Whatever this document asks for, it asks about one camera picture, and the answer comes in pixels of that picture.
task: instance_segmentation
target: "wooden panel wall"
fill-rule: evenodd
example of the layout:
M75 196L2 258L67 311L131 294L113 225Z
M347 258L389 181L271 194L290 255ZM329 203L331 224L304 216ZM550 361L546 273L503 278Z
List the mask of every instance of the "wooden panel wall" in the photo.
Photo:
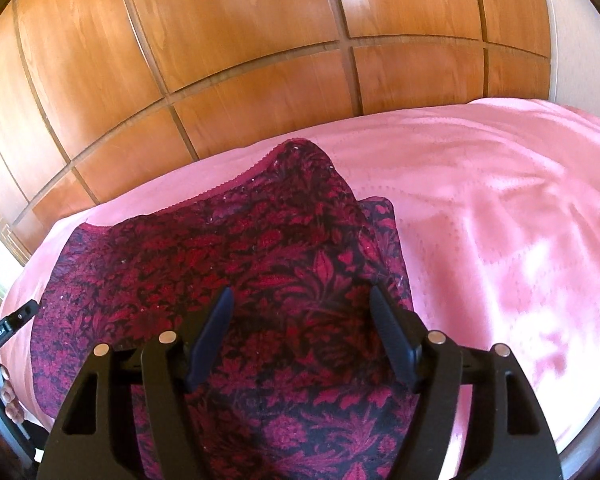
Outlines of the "wooden panel wall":
M0 225L56 220L199 158L351 116L546 98L545 0L12 0Z

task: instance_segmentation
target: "folded floral fabric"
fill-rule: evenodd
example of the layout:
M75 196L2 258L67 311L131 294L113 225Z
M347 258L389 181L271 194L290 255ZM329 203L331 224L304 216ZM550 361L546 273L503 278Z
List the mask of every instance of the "folded floral fabric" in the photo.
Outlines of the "folded floral fabric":
M32 328L36 398L55 417L96 343L139 346L230 286L234 316L218 358L187 396L216 477L384 477L416 403L395 382L368 309L376 282L412 308L392 230L390 203L361 208L302 139L190 201L111 227L83 224ZM161 478L140 388L134 404L145 472Z

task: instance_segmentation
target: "finger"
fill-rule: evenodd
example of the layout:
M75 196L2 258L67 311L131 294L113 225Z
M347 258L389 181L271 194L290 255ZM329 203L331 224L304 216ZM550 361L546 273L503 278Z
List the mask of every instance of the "finger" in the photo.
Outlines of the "finger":
M22 424L24 421L24 411L20 406L19 402L12 402L11 404L7 404L4 409L7 416L16 424Z
M10 381L4 381L4 386L0 389L0 398L5 404L9 404L16 400L16 392Z
M2 372L2 378L5 381L10 381L11 377L9 376L9 371L4 366L0 365L0 371Z

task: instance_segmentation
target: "floral pattern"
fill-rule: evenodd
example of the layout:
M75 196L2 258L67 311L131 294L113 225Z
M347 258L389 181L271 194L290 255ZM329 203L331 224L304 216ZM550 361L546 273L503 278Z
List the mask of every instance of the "floral pattern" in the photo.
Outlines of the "floral pattern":
M324 152L291 140L195 199L72 233L34 320L36 399L56 416L95 344L140 346L231 286L219 355L186 397L216 478L384 478L417 397L373 327L377 282L412 309L391 204L359 204ZM145 472L160 479L141 387L133 396Z

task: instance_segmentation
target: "silver screw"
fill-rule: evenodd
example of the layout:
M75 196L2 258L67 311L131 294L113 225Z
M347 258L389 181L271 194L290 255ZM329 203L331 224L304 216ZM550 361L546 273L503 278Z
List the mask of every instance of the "silver screw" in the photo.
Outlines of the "silver screw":
M93 349L93 354L97 357L103 357L109 353L109 345L106 343L100 343Z
M166 332L162 332L158 341L160 341L163 345L168 345L173 343L178 338L178 335L173 330L167 330Z
M440 332L440 330L432 330L429 332L427 338L429 339L429 342L434 345L442 345L442 343L446 341L446 335Z
M497 343L494 345L493 349L500 357L509 357L511 355L511 348L504 343Z

